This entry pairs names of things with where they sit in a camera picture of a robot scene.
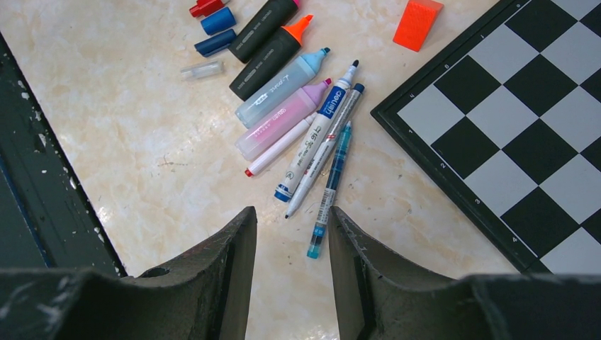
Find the white marker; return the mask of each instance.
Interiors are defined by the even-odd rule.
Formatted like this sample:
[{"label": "white marker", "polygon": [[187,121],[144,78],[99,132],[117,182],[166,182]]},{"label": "white marker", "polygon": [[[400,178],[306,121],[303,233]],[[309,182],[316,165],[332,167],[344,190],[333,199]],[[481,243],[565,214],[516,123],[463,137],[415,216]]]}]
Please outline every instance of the white marker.
[{"label": "white marker", "polygon": [[261,173],[266,166],[274,161],[290,144],[299,138],[311,126],[317,113],[313,113],[296,124],[282,138],[270,146],[259,158],[255,159],[245,171],[246,176],[253,177]]},{"label": "white marker", "polygon": [[327,95],[325,102],[318,110],[317,117],[313,121],[313,124],[311,124],[311,128],[307,132],[307,135],[305,135],[305,139],[300,144],[301,146],[298,148],[296,156],[292,160],[292,163],[290,163],[283,180],[276,188],[275,196],[277,199],[288,202],[292,198],[309,162],[313,159],[318,146],[323,141],[328,128],[332,124],[332,119],[336,115],[340,104],[342,104],[344,95],[351,88],[357,66],[359,66],[359,61],[355,60],[347,73],[336,81],[330,94]]},{"label": "white marker", "polygon": [[288,210],[286,211],[286,218],[292,216],[294,212],[301,206],[301,203],[309,193],[309,190],[315,183],[315,180],[322,171],[327,158],[331,155],[332,151],[336,147],[336,142],[342,132],[342,129],[351,118],[351,114],[355,109],[361,95],[363,94],[364,86],[357,83],[354,88],[350,91],[349,98],[344,102],[344,105],[340,109],[340,114],[336,117],[336,122],[330,128],[327,133],[326,139],[321,143],[315,156],[311,159],[311,163],[305,172],[305,176],[300,180],[298,188],[292,196]]}]

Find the red marker cap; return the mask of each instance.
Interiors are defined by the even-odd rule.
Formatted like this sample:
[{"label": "red marker cap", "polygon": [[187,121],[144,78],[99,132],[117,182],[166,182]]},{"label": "red marker cap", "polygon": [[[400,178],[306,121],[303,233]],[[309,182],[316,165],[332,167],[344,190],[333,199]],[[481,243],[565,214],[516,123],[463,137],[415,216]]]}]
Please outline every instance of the red marker cap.
[{"label": "red marker cap", "polygon": [[190,8],[190,14],[194,18],[209,16],[222,9],[230,0],[196,0],[196,5]]}]

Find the dark blue marker cap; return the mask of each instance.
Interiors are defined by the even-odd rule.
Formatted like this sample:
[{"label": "dark blue marker cap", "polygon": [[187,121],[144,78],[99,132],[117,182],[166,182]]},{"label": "dark blue marker cap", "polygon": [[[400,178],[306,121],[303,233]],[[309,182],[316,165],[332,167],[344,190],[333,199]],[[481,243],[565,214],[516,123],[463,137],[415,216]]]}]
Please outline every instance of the dark blue marker cap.
[{"label": "dark blue marker cap", "polygon": [[234,30],[227,30],[207,40],[199,42],[198,44],[194,45],[194,48],[196,48],[198,53],[200,53],[203,57],[210,57],[211,55],[228,48],[230,43],[232,43],[235,38],[236,33]]},{"label": "dark blue marker cap", "polygon": [[232,14],[232,11],[228,7],[224,7],[219,11],[211,14],[201,21],[203,29],[208,35],[227,30],[236,24],[236,19]]}]

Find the chessboard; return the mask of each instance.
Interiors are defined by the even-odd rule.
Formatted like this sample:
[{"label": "chessboard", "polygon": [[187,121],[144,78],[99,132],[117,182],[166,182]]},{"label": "chessboard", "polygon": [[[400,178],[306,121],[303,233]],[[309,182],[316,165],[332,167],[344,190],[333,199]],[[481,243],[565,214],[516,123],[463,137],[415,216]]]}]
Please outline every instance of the chessboard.
[{"label": "chessboard", "polygon": [[601,274],[601,0],[501,0],[371,114],[518,270]]}]

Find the white square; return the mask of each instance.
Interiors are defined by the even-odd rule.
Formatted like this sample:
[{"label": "white square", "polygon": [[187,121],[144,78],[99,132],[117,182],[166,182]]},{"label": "white square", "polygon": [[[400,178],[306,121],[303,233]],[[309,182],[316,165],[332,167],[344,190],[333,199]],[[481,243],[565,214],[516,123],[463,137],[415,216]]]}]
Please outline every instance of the white square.
[{"label": "white square", "polygon": [[503,84],[539,53],[506,25],[501,25],[468,55]]},{"label": "white square", "polygon": [[543,256],[553,274],[601,275],[601,244],[580,228]]},{"label": "white square", "polygon": [[503,151],[477,168],[465,182],[499,217],[537,187]]},{"label": "white square", "polygon": [[542,55],[580,85],[601,68],[601,37],[576,23]]},{"label": "white square", "polygon": [[578,20],[601,4],[601,0],[553,0],[553,2]]},{"label": "white square", "polygon": [[576,155],[540,187],[578,224],[601,208],[601,172]]},{"label": "white square", "polygon": [[578,152],[601,137],[601,103],[580,87],[541,119]]},{"label": "white square", "polygon": [[465,117],[433,85],[418,94],[398,115],[429,145]]},{"label": "white square", "polygon": [[539,117],[504,86],[478,104],[467,117],[502,149]]}]

